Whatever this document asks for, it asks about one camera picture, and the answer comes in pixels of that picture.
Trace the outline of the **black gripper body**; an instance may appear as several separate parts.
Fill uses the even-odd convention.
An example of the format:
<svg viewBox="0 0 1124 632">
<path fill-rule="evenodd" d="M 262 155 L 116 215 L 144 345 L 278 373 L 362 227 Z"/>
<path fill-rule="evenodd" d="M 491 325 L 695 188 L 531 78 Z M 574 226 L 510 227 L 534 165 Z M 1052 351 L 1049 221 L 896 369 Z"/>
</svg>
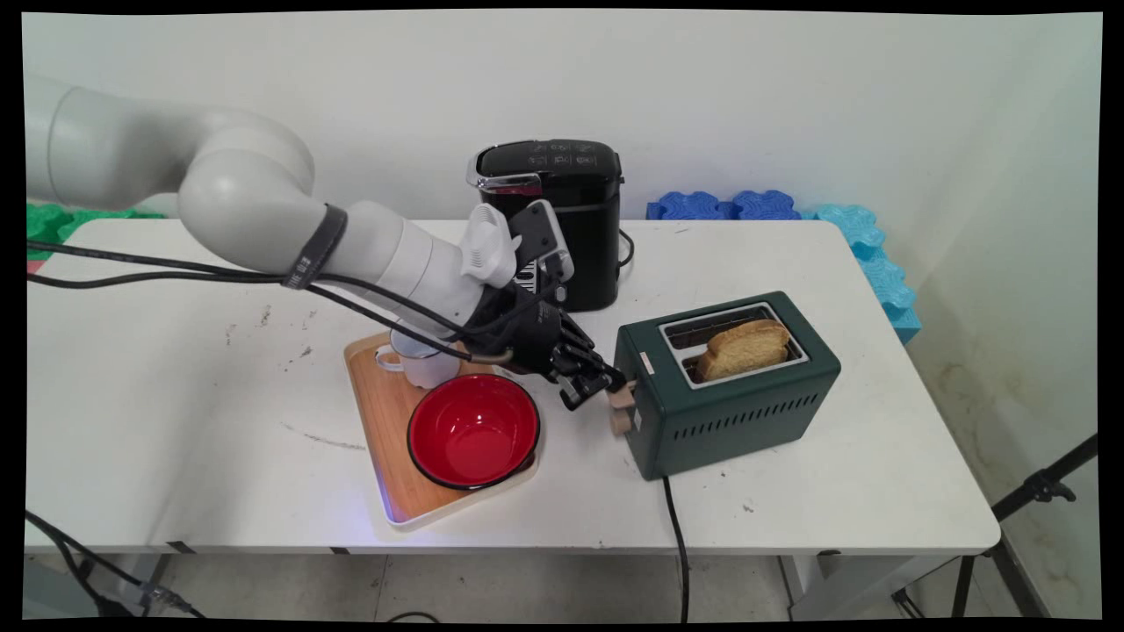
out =
<svg viewBox="0 0 1124 632">
<path fill-rule="evenodd" d="M 526 305 L 513 320 L 479 334 L 479 355 L 504 356 L 511 352 L 507 370 L 518 374 L 573 376 L 586 367 L 587 337 L 575 320 L 549 301 L 536 303 L 529 292 L 486 292 L 479 305 L 479 327 Z"/>
</svg>

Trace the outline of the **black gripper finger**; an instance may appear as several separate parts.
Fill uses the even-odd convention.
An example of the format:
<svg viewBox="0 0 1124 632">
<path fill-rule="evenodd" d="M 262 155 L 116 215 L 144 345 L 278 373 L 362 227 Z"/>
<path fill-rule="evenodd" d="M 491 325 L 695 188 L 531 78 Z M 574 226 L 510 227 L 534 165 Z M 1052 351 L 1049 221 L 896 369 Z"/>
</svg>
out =
<svg viewBox="0 0 1124 632">
<path fill-rule="evenodd" d="M 577 410 L 608 388 L 608 373 L 602 367 L 554 369 L 551 377 L 559 385 L 559 396 L 566 410 Z"/>
<path fill-rule="evenodd" d="M 575 328 L 566 328 L 566 362 L 570 367 L 602 367 L 608 373 L 607 392 L 618 392 L 629 383 L 618 368 L 606 363 L 602 356 L 595 352 L 593 340 Z"/>
</svg>

